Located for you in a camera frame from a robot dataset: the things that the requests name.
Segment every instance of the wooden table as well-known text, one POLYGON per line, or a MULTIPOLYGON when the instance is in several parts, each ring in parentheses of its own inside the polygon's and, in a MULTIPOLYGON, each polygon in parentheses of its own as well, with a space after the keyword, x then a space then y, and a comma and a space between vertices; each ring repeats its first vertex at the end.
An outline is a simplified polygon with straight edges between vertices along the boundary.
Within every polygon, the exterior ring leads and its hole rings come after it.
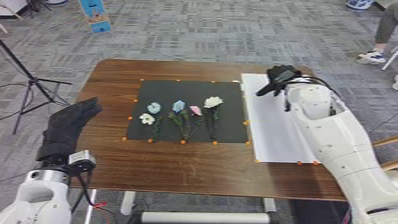
POLYGON ((323 166, 255 163, 252 146, 244 144, 122 140, 141 80, 230 82, 241 73, 264 73, 268 68, 207 62, 101 61, 77 98, 97 96, 102 105, 77 143, 79 150, 90 150, 97 159, 92 188, 344 200, 323 166))

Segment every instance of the black cloth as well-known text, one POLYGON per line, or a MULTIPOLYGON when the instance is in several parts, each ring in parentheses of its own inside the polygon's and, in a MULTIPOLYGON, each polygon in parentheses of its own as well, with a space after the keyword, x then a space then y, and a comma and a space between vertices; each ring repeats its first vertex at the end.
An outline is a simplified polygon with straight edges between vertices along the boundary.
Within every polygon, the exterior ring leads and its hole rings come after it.
POLYGON ((348 203, 337 201, 291 200, 296 224, 340 223, 348 203))
POLYGON ((35 160, 47 157, 67 158, 76 151, 77 136, 90 118, 101 112, 97 98, 90 98, 65 107, 49 117, 47 129, 42 132, 42 146, 35 160))
MULTIPOLYGON (((181 134, 177 127, 168 119, 168 112, 172 111, 172 104, 177 100, 184 102, 184 110, 191 114, 188 106, 204 107, 204 100, 211 96, 218 96, 223 100, 220 105, 220 114, 216 121, 216 141, 225 143, 246 142, 246 126, 243 125, 243 98, 239 83, 232 82, 193 82, 193 81, 143 81, 138 102, 133 108, 133 120, 127 126, 127 139, 147 140, 152 135, 152 125, 140 123, 140 115, 147 113, 147 105, 157 102, 161 111, 156 118, 163 116, 159 127, 157 141, 179 141, 181 134)), ((189 126, 193 128, 193 119, 189 118, 189 126)), ((189 142, 211 142, 209 133, 205 129, 205 122, 202 122, 197 132, 191 135, 189 142)))
POLYGON ((285 82, 301 76, 301 72, 294 69, 291 65, 273 66, 271 69, 266 70, 269 83, 257 91, 255 95, 262 96, 268 92, 273 92, 273 96, 278 95, 280 90, 285 88, 285 82))

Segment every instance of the black mat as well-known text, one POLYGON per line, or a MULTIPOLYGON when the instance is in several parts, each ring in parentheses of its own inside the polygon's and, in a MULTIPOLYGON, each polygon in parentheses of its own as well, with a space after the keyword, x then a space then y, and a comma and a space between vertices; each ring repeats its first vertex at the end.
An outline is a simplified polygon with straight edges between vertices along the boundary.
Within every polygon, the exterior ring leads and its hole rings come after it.
MULTIPOLYGON (((216 141, 225 143, 244 143, 246 130, 243 126, 243 99, 239 84, 232 82, 175 82, 175 81, 143 81, 138 102, 133 109, 133 120, 127 125, 127 139, 147 140, 150 138, 152 125, 140 123, 140 115, 147 112, 147 105, 157 102, 161 105, 159 114, 163 116, 161 129, 157 141, 179 141, 181 134, 177 127, 168 119, 168 112, 172 111, 172 104, 177 100, 184 102, 184 110, 191 114, 188 106, 198 106, 202 109, 204 100, 207 97, 218 96, 223 100, 220 105, 220 119, 216 123, 216 141)), ((189 142, 211 142, 205 124, 202 123, 189 142)))

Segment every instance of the white flower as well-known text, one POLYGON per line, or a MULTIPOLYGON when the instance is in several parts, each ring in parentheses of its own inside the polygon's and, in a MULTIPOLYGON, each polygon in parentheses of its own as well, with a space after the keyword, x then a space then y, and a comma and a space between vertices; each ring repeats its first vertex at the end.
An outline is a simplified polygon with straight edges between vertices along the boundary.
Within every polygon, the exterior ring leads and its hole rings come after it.
POLYGON ((150 114, 143 113, 140 115, 140 120, 141 120, 141 124, 152 125, 154 118, 152 118, 150 114))
POLYGON ((161 109, 161 106, 156 102, 152 102, 149 105, 147 105, 147 111, 150 112, 150 114, 156 114, 159 112, 159 109, 161 109))
POLYGON ((211 96, 205 100, 204 100, 204 108, 212 108, 216 107, 220 104, 223 103, 221 99, 218 96, 211 96))

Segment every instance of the tripod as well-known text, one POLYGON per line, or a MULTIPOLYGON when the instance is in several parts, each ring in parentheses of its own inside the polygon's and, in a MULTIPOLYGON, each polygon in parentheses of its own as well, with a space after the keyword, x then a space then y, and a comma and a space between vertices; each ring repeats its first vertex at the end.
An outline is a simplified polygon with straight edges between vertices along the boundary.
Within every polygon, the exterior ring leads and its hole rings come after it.
POLYGON ((47 11, 53 11, 45 5, 45 3, 42 2, 42 0, 26 0, 26 4, 28 4, 28 11, 29 11, 29 18, 33 18, 33 12, 40 11, 40 6, 45 7, 47 11))
POLYGON ((13 130, 12 130, 12 134, 15 134, 15 131, 17 131, 17 127, 19 127, 19 122, 21 122, 21 116, 31 112, 35 109, 38 109, 42 106, 45 106, 49 103, 54 103, 61 106, 69 106, 70 104, 67 103, 67 101, 61 99, 61 97, 58 96, 56 94, 56 91, 58 91, 58 86, 60 84, 65 84, 65 85, 70 85, 69 82, 60 82, 60 81, 54 81, 54 80, 49 80, 49 79, 38 79, 33 77, 33 75, 29 74, 22 64, 21 64, 21 61, 17 60, 15 58, 15 55, 3 43, 3 41, 0 40, 0 46, 3 48, 3 51, 5 53, 8 54, 8 57, 24 73, 24 76, 28 78, 28 86, 26 86, 26 92, 24 92, 24 96, 22 96, 22 102, 21 102, 21 109, 19 109, 19 113, 17 113, 17 118, 15 118, 15 124, 13 124, 13 130), (54 89, 49 90, 47 87, 40 84, 40 82, 49 82, 49 83, 54 83, 54 89), (44 97, 45 97, 45 102, 40 103, 37 106, 33 106, 29 109, 26 109, 26 100, 28 100, 28 93, 29 93, 29 90, 31 90, 31 86, 37 87, 38 89, 38 92, 42 93, 44 97))

